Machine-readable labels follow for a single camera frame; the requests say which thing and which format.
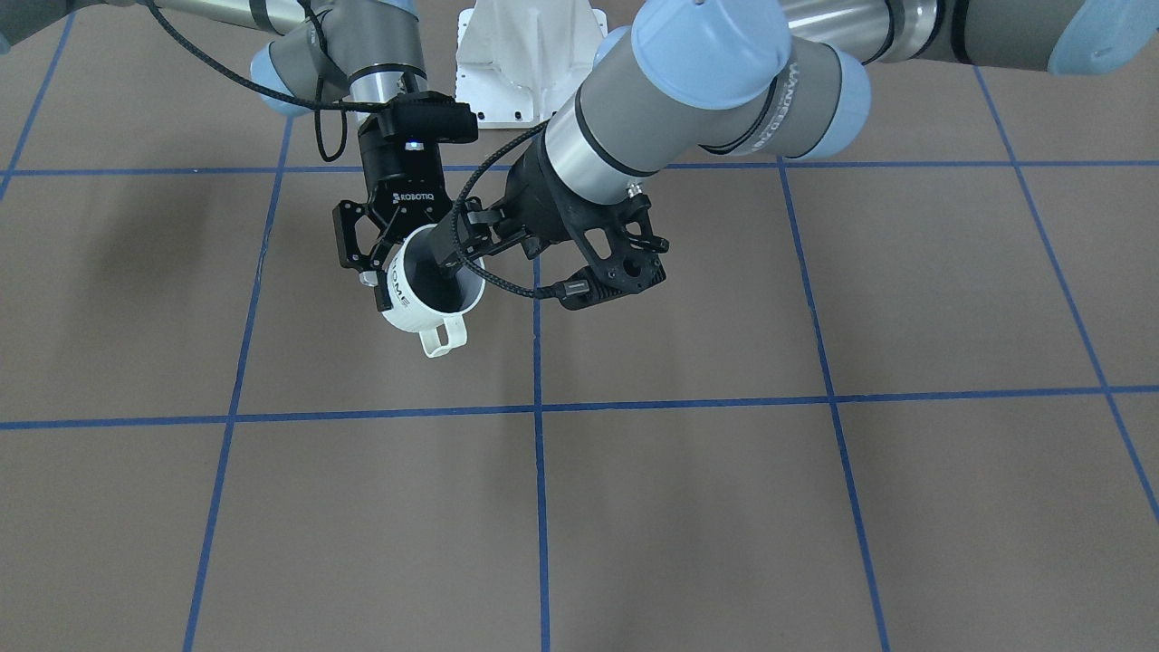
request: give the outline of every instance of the black cable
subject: black cable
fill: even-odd
[[[462,191],[459,192],[459,197],[454,200],[454,205],[451,207],[451,215],[450,215],[451,219],[459,220],[461,218],[462,224],[467,228],[471,228],[471,220],[467,219],[467,197],[471,196],[471,190],[475,186],[475,183],[483,175],[483,173],[486,173],[488,169],[490,169],[493,164],[495,164],[496,161],[505,156],[511,149],[518,147],[520,142],[531,138],[532,135],[535,135],[537,133],[544,131],[545,129],[547,129],[546,122],[532,126],[527,131],[524,131],[519,135],[516,135],[515,139],[512,139],[506,145],[503,145],[498,149],[496,149],[494,154],[487,156],[487,160],[484,160],[482,163],[479,164],[478,168],[475,168],[475,171],[472,173],[471,177],[467,178],[467,183],[462,186]],[[487,280],[488,283],[502,290],[506,290],[512,294],[519,294],[520,296],[527,296],[530,299],[546,299],[555,295],[555,292],[552,290],[552,287],[539,287],[537,290],[532,290],[530,287],[516,285],[515,283],[508,280],[506,278],[496,276],[495,273],[491,273],[490,271],[487,271],[482,266],[475,264],[474,261],[467,257],[467,251],[462,249],[462,240],[461,237],[459,237],[459,225],[454,224],[454,221],[451,222],[451,239],[454,242],[454,252],[455,255],[458,255],[459,262],[461,262],[464,266],[466,266],[467,269],[475,272],[475,274],[482,278],[483,280]]]
[[[298,0],[298,5],[301,10],[306,13],[306,19],[309,20],[311,24],[314,25],[314,32],[318,34],[318,47],[322,51],[322,56],[326,58],[330,57],[330,44],[326,39],[326,32],[322,30],[322,21],[314,13],[314,8],[309,6],[309,0]],[[314,102],[322,103],[322,88],[326,86],[326,80],[321,75],[318,78],[318,86],[314,88]],[[326,140],[322,138],[322,111],[314,109],[314,144],[318,145],[318,155],[322,157],[326,162],[334,162],[342,157],[343,152],[347,151],[347,134],[350,131],[349,124],[347,123],[347,111],[342,111],[342,140],[338,142],[338,149],[333,154],[326,153]]]
[[[372,102],[334,102],[330,104],[323,102],[312,102],[309,100],[302,100],[299,97],[294,97],[293,95],[279,93],[272,88],[267,88],[261,83],[254,83],[253,81],[227,68],[225,65],[223,65],[213,57],[206,54],[197,45],[190,43],[188,38],[182,36],[181,32],[177,31],[177,28],[173,27],[173,23],[170,23],[163,15],[161,15],[161,10],[158,9],[156,2],[154,2],[154,0],[143,0],[143,1],[145,6],[148,7],[150,13],[153,14],[153,19],[156,20],[158,24],[161,25],[161,29],[163,29],[174,41],[176,41],[178,45],[184,47],[190,54],[201,59],[202,63],[204,63],[205,65],[219,72],[229,81],[233,81],[239,86],[248,88],[254,93],[258,93],[265,95],[267,97],[279,100],[287,104],[305,107],[307,109],[312,109],[315,111],[362,111],[362,112],[373,113],[382,110],[382,104],[376,104]]]

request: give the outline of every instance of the robotiq logo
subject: robotiq logo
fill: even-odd
[[[395,192],[394,203],[400,202],[433,202],[435,195],[432,192]]]

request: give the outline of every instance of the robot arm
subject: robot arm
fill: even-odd
[[[0,0],[0,53],[95,3]],[[486,256],[519,244],[530,259],[567,241],[586,262],[571,277],[535,290],[504,286],[571,309],[639,293],[665,279],[659,256],[669,248],[653,232],[642,183],[688,147],[831,155],[868,115],[863,63],[926,58],[1100,74],[1134,58],[1159,28],[1156,0],[648,0],[630,28],[608,36],[592,73],[512,166],[504,196],[484,208],[469,186],[455,202],[446,193],[438,147],[476,139],[478,123],[467,104],[428,90],[414,0],[312,0],[318,24],[304,22],[297,0],[153,3],[279,35],[252,75],[286,100],[351,96],[358,110],[372,110],[358,129],[367,200],[340,202],[333,217],[341,264],[374,287],[379,310],[396,324],[385,269],[391,249],[413,237],[408,280],[431,295],[471,293],[466,268],[495,281],[481,268]],[[355,233],[360,219],[379,229],[369,250]],[[593,237],[606,239],[610,252],[598,252]],[[474,301],[447,312],[461,316],[466,303]]]

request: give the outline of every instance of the white mug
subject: white mug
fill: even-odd
[[[420,279],[408,277],[407,262],[410,262],[409,266],[414,269],[416,258],[430,257],[427,237],[430,235],[431,228],[435,228],[433,224],[421,226],[411,232],[402,241],[402,248],[386,268],[386,295],[391,299],[391,309],[382,310],[382,316],[400,331],[418,334],[427,358],[438,358],[467,344],[467,325],[462,321],[462,315],[479,303],[486,283],[474,271],[462,266],[455,272],[453,279],[462,296],[458,309],[442,312],[423,302],[413,287],[413,284]],[[482,266],[483,261],[476,261],[476,264]],[[439,325],[446,329],[446,344],[443,344],[439,338]]]

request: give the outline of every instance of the grid line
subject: grid line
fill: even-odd
[[[877,625],[877,638],[881,643],[882,652],[890,652],[889,630],[885,627],[885,614],[881,607],[881,596],[877,591],[877,577],[874,572],[873,555],[869,551],[869,539],[866,535],[865,520],[861,517],[861,501],[858,498],[858,486],[853,477],[853,464],[850,461],[850,452],[845,446],[845,428],[841,426],[841,413],[837,403],[837,393],[833,390],[833,376],[829,368],[829,357],[825,354],[825,338],[821,330],[821,318],[817,315],[817,302],[812,294],[812,283],[809,280],[809,264],[804,256],[804,246],[801,242],[801,229],[796,220],[796,208],[793,204],[793,190],[789,188],[788,170],[785,164],[780,164],[777,170],[781,181],[781,191],[785,193],[785,208],[788,213],[789,227],[793,229],[793,247],[796,249],[797,263],[801,266],[801,283],[804,286],[804,298],[812,317],[812,330],[817,339],[817,359],[821,362],[821,374],[825,381],[825,402],[829,404],[829,415],[833,422],[833,435],[837,438],[837,449],[841,459],[841,471],[845,475],[845,490],[850,497],[850,508],[853,513],[853,528],[858,535],[858,547],[861,549],[861,565],[865,569],[866,585],[869,589],[869,601],[873,606],[874,621]]]
[[[1094,343],[1091,340],[1091,335],[1086,330],[1083,315],[1079,313],[1078,301],[1074,300],[1071,286],[1066,281],[1066,274],[1063,273],[1062,263],[1059,263],[1058,255],[1055,252],[1055,247],[1050,242],[1050,235],[1047,233],[1047,226],[1042,221],[1042,214],[1038,212],[1038,205],[1034,200],[1034,193],[1030,192],[1030,185],[1027,183],[1026,175],[1022,173],[1022,166],[1014,153],[1014,146],[1011,142],[1009,135],[1006,133],[1005,125],[1003,125],[1001,116],[998,115],[998,105],[994,103],[994,98],[990,93],[990,87],[986,86],[986,79],[982,74],[982,68],[974,66],[974,74],[978,80],[978,86],[982,88],[982,94],[986,98],[986,105],[990,108],[990,113],[994,118],[994,123],[998,125],[998,134],[1001,135],[1003,145],[1006,146],[1006,153],[1009,155],[1011,164],[1014,167],[1014,173],[1018,175],[1019,184],[1022,186],[1022,195],[1026,198],[1027,206],[1030,208],[1030,215],[1034,218],[1035,227],[1038,229],[1038,236],[1042,239],[1042,244],[1047,250],[1047,257],[1050,258],[1050,265],[1054,268],[1055,276],[1058,278],[1058,285],[1063,290],[1063,295],[1066,298],[1066,305],[1070,307],[1071,316],[1074,318],[1074,325],[1079,331],[1079,336],[1083,338],[1083,346],[1086,347],[1087,357],[1091,359],[1091,366],[1094,368],[1095,376],[1099,379],[1099,387],[1102,389],[1103,396],[1107,398],[1107,406],[1110,409],[1110,415],[1115,419],[1115,426],[1118,428],[1118,435],[1122,438],[1123,446],[1127,448],[1127,455],[1130,457],[1131,464],[1135,467],[1135,474],[1138,476],[1139,485],[1143,488],[1143,495],[1146,498],[1147,504],[1151,506],[1151,514],[1154,517],[1156,522],[1159,523],[1159,503],[1156,501],[1154,491],[1151,489],[1151,481],[1147,478],[1146,470],[1143,469],[1143,462],[1139,460],[1138,452],[1135,450],[1135,442],[1131,441],[1131,434],[1127,430],[1123,416],[1118,411],[1118,404],[1115,402],[1115,395],[1110,391],[1110,384],[1107,382],[1107,375],[1102,369],[1102,364],[1099,362],[1099,356],[1094,351]]]
[[[539,257],[532,264],[534,286],[540,278]],[[535,513],[539,529],[539,646],[541,652],[552,649],[552,605],[548,583],[547,541],[547,456],[544,449],[544,345],[540,300],[532,300],[532,382],[535,415]]]
[[[1109,388],[1114,395],[1159,395],[1159,386],[1118,386]],[[1102,396],[1102,388],[1041,388],[1026,390],[972,390],[954,393],[914,393],[881,395],[836,395],[843,403],[917,403],[947,401],[997,401],[1009,398],[1050,398]],[[828,396],[768,397],[768,398],[708,398],[690,401],[644,401],[607,403],[545,403],[539,406],[545,415],[602,411],[693,410],[734,408],[777,408],[789,405],[825,405]],[[418,419],[429,417],[476,417],[495,415],[534,415],[537,406],[483,405],[464,408],[414,408],[394,410],[351,410],[334,412],[267,412],[236,415],[234,424],[276,424],[286,422],[343,422],[360,419]],[[227,415],[197,415],[182,417],[126,417],[109,419],[60,419],[32,422],[0,422],[5,431],[51,431],[81,428],[116,428],[147,426],[225,425]]]
[[[24,119],[24,127],[20,131],[20,138],[16,140],[16,148],[13,151],[12,159],[8,161],[7,174],[5,174],[3,180],[0,180],[0,202],[2,202],[5,195],[8,193],[8,183],[12,182],[16,166],[20,164],[20,156],[24,153],[24,146],[28,144],[28,137],[32,132],[32,123],[36,122],[36,115],[41,112],[41,104],[44,103],[44,96],[48,94],[49,86],[52,83],[52,75],[57,73],[57,65],[60,63],[60,57],[65,52],[65,45],[68,44],[68,36],[72,34],[72,25],[74,22],[75,14],[70,14],[68,20],[65,21],[64,31],[60,32],[60,42],[57,43],[57,50],[52,53],[52,61],[49,63],[49,69],[44,73],[44,81],[41,82],[41,88],[36,91],[36,98],[32,101],[32,108],[29,109],[28,118]]]
[[[286,118],[285,129],[282,133],[282,152],[278,155],[278,170],[274,177],[274,188],[270,191],[270,205],[265,214],[265,228],[262,232],[262,246],[257,254],[257,264],[254,270],[254,285],[249,294],[249,310],[246,314],[246,330],[241,338],[241,349],[238,353],[238,373],[234,379],[233,394],[229,398],[229,413],[226,416],[225,433],[221,435],[221,450],[218,455],[217,474],[213,478],[213,495],[210,499],[210,511],[205,519],[205,536],[202,540],[202,552],[197,562],[197,577],[194,581],[194,595],[189,603],[189,621],[185,624],[185,638],[182,645],[183,652],[192,652],[194,638],[197,635],[197,618],[201,615],[202,595],[205,591],[205,577],[209,573],[210,555],[213,549],[213,533],[217,528],[218,511],[221,506],[221,492],[225,489],[225,474],[229,464],[229,448],[233,444],[233,427],[236,424],[238,406],[241,403],[241,390],[246,380],[246,365],[249,359],[249,344],[254,335],[254,320],[257,316],[257,301],[262,293],[262,271],[265,264],[265,254],[270,248],[270,233],[274,229],[274,218],[277,214],[278,198],[282,195],[283,168],[286,162],[286,154],[290,151],[290,134],[293,132],[293,120]]]
[[[744,162],[686,162],[669,163],[665,169],[777,169],[783,164],[789,169],[846,169],[846,168],[945,168],[945,167],[1014,167],[1011,161],[983,160],[930,160],[930,161],[744,161]],[[1018,161],[1019,167],[1159,167],[1159,160],[1085,160],[1085,161]],[[474,171],[473,164],[445,164],[443,171]],[[16,169],[3,171],[6,176],[163,176],[183,174],[276,174],[276,167],[156,167],[156,168],[59,168]],[[488,171],[508,171],[509,164],[496,164]],[[285,174],[357,174],[358,166],[304,164],[282,168]]]

